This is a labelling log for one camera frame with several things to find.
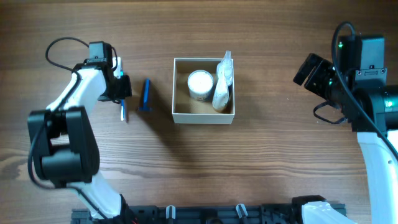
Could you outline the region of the blue white toothbrush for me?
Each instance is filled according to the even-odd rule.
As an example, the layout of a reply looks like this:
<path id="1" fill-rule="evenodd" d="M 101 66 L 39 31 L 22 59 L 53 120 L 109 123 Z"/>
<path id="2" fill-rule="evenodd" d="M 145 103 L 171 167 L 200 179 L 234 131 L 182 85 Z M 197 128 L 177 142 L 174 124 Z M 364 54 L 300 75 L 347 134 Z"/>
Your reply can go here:
<path id="1" fill-rule="evenodd" d="M 121 69 L 120 71 L 121 77 L 124 76 L 124 71 Z M 126 110 L 125 110 L 125 102 L 124 100 L 121 100 L 121 121 L 126 121 Z"/>

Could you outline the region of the white cylindrical cup container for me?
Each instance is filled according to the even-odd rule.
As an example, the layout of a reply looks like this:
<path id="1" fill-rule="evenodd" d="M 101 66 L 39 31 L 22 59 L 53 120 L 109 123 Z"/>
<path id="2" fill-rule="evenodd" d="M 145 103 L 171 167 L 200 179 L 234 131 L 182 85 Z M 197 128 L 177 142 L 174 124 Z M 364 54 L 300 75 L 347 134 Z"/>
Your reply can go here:
<path id="1" fill-rule="evenodd" d="M 188 76 L 187 86 L 190 97 L 197 101 L 205 101 L 213 89 L 212 75 L 205 70 L 195 70 Z"/>

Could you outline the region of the white printed tube bottle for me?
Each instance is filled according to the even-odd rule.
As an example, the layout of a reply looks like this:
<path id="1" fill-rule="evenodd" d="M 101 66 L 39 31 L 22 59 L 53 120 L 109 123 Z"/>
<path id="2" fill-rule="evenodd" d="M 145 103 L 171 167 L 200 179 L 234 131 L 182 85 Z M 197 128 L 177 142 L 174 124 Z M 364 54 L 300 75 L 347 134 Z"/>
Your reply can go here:
<path id="1" fill-rule="evenodd" d="M 230 96 L 229 88 L 230 86 L 226 84 L 224 72 L 221 72 L 213 94 L 212 106 L 214 110 L 221 112 L 227 107 Z"/>

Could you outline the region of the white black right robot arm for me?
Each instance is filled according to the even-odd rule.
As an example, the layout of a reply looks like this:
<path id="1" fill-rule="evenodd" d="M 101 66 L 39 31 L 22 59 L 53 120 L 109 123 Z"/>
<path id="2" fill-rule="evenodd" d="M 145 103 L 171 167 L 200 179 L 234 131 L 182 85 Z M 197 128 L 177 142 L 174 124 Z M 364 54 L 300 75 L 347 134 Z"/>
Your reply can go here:
<path id="1" fill-rule="evenodd" d="M 338 39 L 338 68 L 354 99 L 393 146 L 397 146 L 397 86 L 386 85 L 384 38 L 380 35 Z M 397 158 L 351 104 L 333 65 L 310 53 L 294 82 L 322 97 L 321 107 L 340 109 L 357 134 L 368 177 L 371 220 L 397 223 Z"/>

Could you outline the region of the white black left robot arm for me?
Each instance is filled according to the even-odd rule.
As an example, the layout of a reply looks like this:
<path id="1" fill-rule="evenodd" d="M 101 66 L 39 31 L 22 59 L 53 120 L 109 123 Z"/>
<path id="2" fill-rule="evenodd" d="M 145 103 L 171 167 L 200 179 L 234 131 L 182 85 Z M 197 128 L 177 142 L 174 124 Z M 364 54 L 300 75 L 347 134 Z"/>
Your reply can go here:
<path id="1" fill-rule="evenodd" d="M 121 104 L 132 95 L 121 58 L 109 43 L 87 44 L 89 56 L 67 70 L 71 81 L 44 110 L 32 111 L 27 125 L 30 180 L 45 190 L 76 193 L 96 223 L 137 223 L 136 214 L 100 172 L 100 152 L 89 113 L 98 101 Z"/>

